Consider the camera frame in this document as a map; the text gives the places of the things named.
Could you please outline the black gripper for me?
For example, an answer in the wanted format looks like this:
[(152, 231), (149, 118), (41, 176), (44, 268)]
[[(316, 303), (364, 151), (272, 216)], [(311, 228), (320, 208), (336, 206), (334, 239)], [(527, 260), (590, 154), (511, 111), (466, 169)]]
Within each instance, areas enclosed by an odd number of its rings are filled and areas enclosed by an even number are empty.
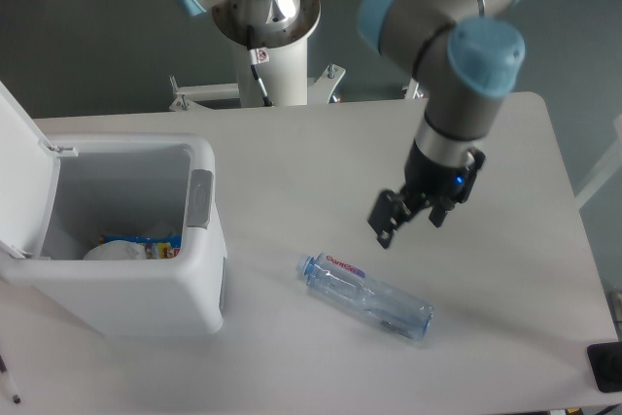
[(430, 207), (429, 221), (436, 228), (442, 227), (455, 205), (468, 201), (485, 161), (485, 154), (471, 147), (466, 150), (466, 162), (459, 162), (457, 167), (442, 165), (425, 156), (414, 143), (404, 167), (404, 185), (399, 192), (381, 190), (367, 217), (380, 246), (387, 250), (412, 214)]

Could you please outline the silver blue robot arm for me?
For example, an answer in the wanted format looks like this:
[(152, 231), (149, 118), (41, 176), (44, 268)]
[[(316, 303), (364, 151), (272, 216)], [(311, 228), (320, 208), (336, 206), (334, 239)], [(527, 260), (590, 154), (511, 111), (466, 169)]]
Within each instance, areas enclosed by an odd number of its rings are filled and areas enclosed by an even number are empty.
[[(319, 0), (175, 0), (210, 14), (233, 45), (246, 107), (306, 105), (307, 41)], [(399, 191), (383, 190), (368, 222), (380, 245), (422, 211), (433, 225), (468, 200), (501, 103), (513, 90), (525, 42), (498, 14), (520, 0), (363, 0), (358, 29), (379, 55), (420, 84), (429, 101)]]

